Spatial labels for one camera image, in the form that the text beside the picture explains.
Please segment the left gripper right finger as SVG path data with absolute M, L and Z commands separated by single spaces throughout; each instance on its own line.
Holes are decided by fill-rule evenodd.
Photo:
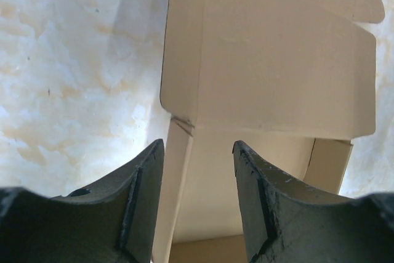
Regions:
M 233 146 L 249 262 L 392 262 L 393 194 L 346 198 Z

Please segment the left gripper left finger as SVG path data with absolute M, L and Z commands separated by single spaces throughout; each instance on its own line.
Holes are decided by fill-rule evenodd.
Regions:
M 164 164 L 153 141 L 67 196 L 1 189 L 2 262 L 150 262 Z

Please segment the brown cardboard box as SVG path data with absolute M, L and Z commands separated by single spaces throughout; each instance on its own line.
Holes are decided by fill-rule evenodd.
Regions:
M 249 262 L 233 146 L 339 195 L 376 130 L 382 0 L 169 0 L 155 262 Z

